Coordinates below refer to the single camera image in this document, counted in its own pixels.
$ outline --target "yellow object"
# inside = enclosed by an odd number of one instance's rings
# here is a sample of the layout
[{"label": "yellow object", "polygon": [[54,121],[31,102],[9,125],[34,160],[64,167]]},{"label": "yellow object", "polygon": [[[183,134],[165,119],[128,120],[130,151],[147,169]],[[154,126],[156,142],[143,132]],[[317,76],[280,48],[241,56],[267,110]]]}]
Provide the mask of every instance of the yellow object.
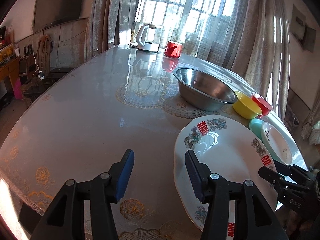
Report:
[{"label": "yellow object", "polygon": [[7,49],[7,56],[9,57],[9,56],[11,56],[12,55],[12,49],[9,47],[8,49]]},{"label": "yellow object", "polygon": [[261,108],[247,95],[235,91],[238,101],[235,102],[233,109],[245,119],[253,119],[262,114]]}]

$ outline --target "glass kettle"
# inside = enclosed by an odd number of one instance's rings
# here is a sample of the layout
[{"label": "glass kettle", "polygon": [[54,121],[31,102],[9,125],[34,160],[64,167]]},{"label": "glass kettle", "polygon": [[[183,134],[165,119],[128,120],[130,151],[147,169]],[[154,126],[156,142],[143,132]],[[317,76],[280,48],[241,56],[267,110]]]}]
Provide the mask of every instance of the glass kettle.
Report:
[{"label": "glass kettle", "polygon": [[137,48],[144,51],[158,52],[161,44],[162,25],[144,23],[137,34]]}]

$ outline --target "white plate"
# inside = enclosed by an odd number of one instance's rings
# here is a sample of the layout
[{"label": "white plate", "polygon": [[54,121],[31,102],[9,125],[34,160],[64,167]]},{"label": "white plate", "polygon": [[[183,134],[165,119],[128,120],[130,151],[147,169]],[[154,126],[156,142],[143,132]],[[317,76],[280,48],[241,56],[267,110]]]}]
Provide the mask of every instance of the white plate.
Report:
[{"label": "white plate", "polygon": [[267,122],[263,122],[261,137],[263,144],[275,160],[288,165],[292,163],[292,154],[289,146],[275,127]]},{"label": "white plate", "polygon": [[[174,182],[183,206],[193,223],[203,230],[208,204],[195,197],[185,165],[185,153],[194,150],[199,162],[228,181],[252,180],[272,210],[276,209],[277,192],[258,175],[264,164],[276,171],[269,152],[258,137],[239,122],[221,115],[193,119],[179,133],[174,146]],[[229,223],[235,222],[234,201],[230,201]],[[227,239],[232,239],[228,232]]]}]

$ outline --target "sheer curtain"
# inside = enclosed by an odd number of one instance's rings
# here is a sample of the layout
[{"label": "sheer curtain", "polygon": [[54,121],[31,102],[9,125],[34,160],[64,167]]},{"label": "sheer curtain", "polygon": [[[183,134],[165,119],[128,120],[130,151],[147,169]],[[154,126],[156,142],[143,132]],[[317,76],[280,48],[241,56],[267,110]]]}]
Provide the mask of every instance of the sheer curtain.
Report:
[{"label": "sheer curtain", "polygon": [[92,0],[84,42],[84,60],[128,43],[136,0]]},{"label": "sheer curtain", "polygon": [[183,44],[183,53],[232,65],[248,0],[139,0],[132,42],[143,23],[163,25],[161,47]]},{"label": "sheer curtain", "polygon": [[240,45],[231,67],[284,120],[290,54],[284,0],[249,0]]},{"label": "sheer curtain", "polygon": [[312,127],[320,121],[320,84],[318,85],[318,91],[313,103],[310,114],[304,120],[301,136],[303,139],[307,140],[311,134]]}]

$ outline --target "stainless steel bowl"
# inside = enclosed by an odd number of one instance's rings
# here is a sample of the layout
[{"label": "stainless steel bowl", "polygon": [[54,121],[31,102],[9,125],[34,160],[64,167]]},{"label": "stainless steel bowl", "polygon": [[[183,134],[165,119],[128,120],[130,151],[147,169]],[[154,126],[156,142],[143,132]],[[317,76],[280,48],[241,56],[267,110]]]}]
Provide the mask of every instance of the stainless steel bowl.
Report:
[{"label": "stainless steel bowl", "polygon": [[176,68],[173,75],[179,81],[181,96],[199,109],[216,111],[238,100],[227,84],[208,73],[191,68]]}]

